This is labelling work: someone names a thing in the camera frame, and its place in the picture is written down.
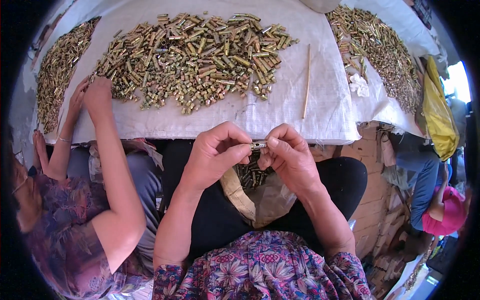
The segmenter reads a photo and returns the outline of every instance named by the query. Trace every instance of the floral shirt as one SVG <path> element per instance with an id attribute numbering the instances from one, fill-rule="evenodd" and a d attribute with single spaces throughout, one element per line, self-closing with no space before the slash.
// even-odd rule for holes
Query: floral shirt
<path id="1" fill-rule="evenodd" d="M 188 269 L 161 265 L 153 293 L 153 300 L 371 299 L 358 257 L 340 252 L 325 261 L 283 231 L 249 232 Z"/>
<path id="2" fill-rule="evenodd" d="M 129 293 L 152 274 L 133 252 L 113 273 L 90 220 L 110 209 L 101 184 L 86 178 L 64 182 L 34 176 L 43 215 L 25 235 L 32 258 L 47 283 L 69 299 L 99 299 Z"/>

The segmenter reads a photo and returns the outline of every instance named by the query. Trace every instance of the hand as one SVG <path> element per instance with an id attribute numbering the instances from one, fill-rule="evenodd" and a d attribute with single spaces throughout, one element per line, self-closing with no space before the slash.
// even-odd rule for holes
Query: hand
<path id="1" fill-rule="evenodd" d="M 448 184 L 448 164 L 444 163 L 444 171 L 442 172 L 442 180 Z"/>
<path id="2" fill-rule="evenodd" d="M 34 163 L 35 168 L 40 171 L 41 169 L 45 171 L 48 169 L 48 154 L 47 154 L 47 144 L 45 143 L 45 138 L 43 134 L 35 130 L 33 133 L 33 148 L 34 148 Z"/>
<path id="3" fill-rule="evenodd" d="M 237 163 L 248 164 L 252 139 L 231 122 L 224 122 L 197 136 L 180 184 L 203 191 Z"/>
<path id="4" fill-rule="evenodd" d="M 273 128 L 265 140 L 267 148 L 261 149 L 258 160 L 261 170 L 272 167 L 301 201 L 322 186 L 308 144 L 295 129 L 282 124 Z"/>
<path id="5" fill-rule="evenodd" d="M 113 120 L 112 81 L 106 77 L 95 77 L 85 93 L 85 106 L 93 125 Z"/>
<path id="6" fill-rule="evenodd" d="M 78 120 L 78 114 L 80 113 L 80 108 L 82 106 L 82 101 L 84 100 L 85 89 L 87 88 L 87 86 L 88 76 L 85 77 L 82 82 L 77 85 L 75 92 L 73 92 L 73 95 L 70 98 L 67 120 L 71 121 L 72 124 L 75 124 Z"/>

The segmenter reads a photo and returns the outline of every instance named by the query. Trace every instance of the white tarp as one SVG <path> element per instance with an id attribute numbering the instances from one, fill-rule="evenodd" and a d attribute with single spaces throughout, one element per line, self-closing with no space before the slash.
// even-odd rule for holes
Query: white tarp
<path id="1" fill-rule="evenodd" d="M 356 117 L 352 111 L 350 91 L 340 53 L 335 44 L 328 21 L 298 0 L 277 1 L 158 1 L 158 0 L 77 0 L 70 7 L 42 49 L 35 70 L 41 59 L 59 36 L 74 26 L 96 15 L 101 15 L 92 35 L 92 43 L 80 58 L 65 101 L 60 110 L 60 125 L 66 118 L 68 99 L 76 85 L 96 65 L 106 51 L 113 34 L 119 29 L 129 31 L 138 23 L 156 23 L 157 14 L 179 12 L 221 16 L 224 19 L 238 12 L 252 12 L 261 17 L 264 26 L 281 23 L 289 34 L 301 42 L 280 52 L 281 69 L 276 73 L 277 83 L 269 100 L 263 102 L 249 91 L 247 98 L 227 95 L 209 108 L 202 108 L 190 116 L 180 114 L 175 101 L 170 99 L 160 109 L 140 111 L 139 103 L 122 104 L 114 101 L 113 109 L 120 138 L 194 138 L 198 133 L 230 120 L 243 128 L 253 139 L 263 139 L 272 128 L 286 122 L 293 125 L 309 142 L 345 144 L 360 138 L 356 129 Z M 301 118 L 307 83 L 307 47 L 312 45 L 311 83 L 307 116 Z M 54 143 L 57 132 L 45 136 L 47 143 Z M 81 112 L 73 143 L 95 139 L 93 124 L 86 110 Z"/>

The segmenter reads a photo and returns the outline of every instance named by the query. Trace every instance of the woman's left hand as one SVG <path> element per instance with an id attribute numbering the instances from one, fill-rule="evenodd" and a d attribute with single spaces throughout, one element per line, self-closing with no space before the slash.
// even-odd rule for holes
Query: woman's left hand
<path id="1" fill-rule="evenodd" d="M 85 89 L 88 86 L 88 76 L 85 77 L 82 82 L 77 85 L 77 88 L 73 92 L 72 97 L 70 98 L 70 104 L 68 106 L 67 120 L 72 121 L 75 124 L 78 120 L 78 115 L 80 113 L 80 108 L 85 95 Z"/>
<path id="2" fill-rule="evenodd" d="M 180 183 L 203 191 L 232 166 L 249 163 L 252 139 L 232 122 L 224 122 L 198 135 Z"/>

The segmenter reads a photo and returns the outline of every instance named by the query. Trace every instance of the black pants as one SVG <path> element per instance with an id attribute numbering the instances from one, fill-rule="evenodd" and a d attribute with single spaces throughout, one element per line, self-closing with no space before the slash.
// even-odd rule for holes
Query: black pants
<path id="1" fill-rule="evenodd" d="M 162 186 L 167 207 L 180 182 L 192 145 L 193 140 L 175 140 L 164 151 L 165 171 L 162 175 Z M 338 157 L 317 163 L 317 169 L 333 203 L 346 220 L 350 219 L 367 186 L 366 167 L 356 159 Z M 265 229 L 294 232 L 303 237 L 312 250 L 323 254 L 313 224 L 300 201 L 295 202 L 288 214 L 275 220 Z M 254 228 L 245 223 L 244 218 L 224 195 L 218 181 L 207 188 L 200 197 L 193 217 L 189 260 L 224 247 L 252 230 Z"/>

